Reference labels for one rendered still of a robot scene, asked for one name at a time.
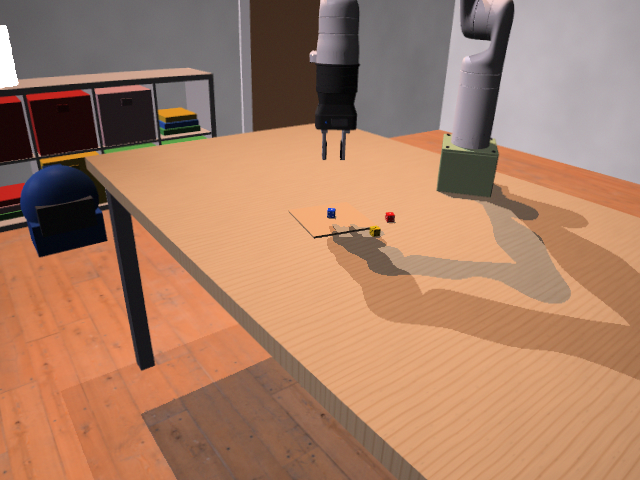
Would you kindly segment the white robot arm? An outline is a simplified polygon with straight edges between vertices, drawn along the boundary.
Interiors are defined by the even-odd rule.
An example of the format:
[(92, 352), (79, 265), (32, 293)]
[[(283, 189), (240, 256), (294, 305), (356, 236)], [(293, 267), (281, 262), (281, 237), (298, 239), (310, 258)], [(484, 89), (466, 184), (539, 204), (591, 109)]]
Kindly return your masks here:
[[(463, 35), (491, 43), (462, 61), (451, 138), (458, 147), (489, 147), (513, 18), (513, 0), (460, 0)], [(359, 34), (357, 0), (320, 0), (319, 33)]]

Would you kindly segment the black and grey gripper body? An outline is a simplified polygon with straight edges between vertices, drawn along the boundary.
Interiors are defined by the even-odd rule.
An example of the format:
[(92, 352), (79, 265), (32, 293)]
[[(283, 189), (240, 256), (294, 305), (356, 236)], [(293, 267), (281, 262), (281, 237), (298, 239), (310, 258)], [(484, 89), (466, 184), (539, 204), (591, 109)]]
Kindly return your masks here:
[(320, 33), (317, 51), (310, 53), (310, 62), (317, 65), (316, 129), (356, 130), (359, 35)]

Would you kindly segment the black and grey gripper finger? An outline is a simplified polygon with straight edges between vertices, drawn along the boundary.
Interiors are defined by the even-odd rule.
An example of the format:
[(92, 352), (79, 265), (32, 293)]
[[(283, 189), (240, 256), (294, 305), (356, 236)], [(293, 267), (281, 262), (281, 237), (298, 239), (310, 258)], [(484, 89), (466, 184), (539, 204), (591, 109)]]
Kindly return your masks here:
[(345, 160), (346, 133), (350, 131), (342, 131), (342, 139), (340, 140), (340, 159)]
[(321, 130), (322, 133), (322, 160), (327, 159), (327, 141), (326, 141), (326, 133), (328, 130)]

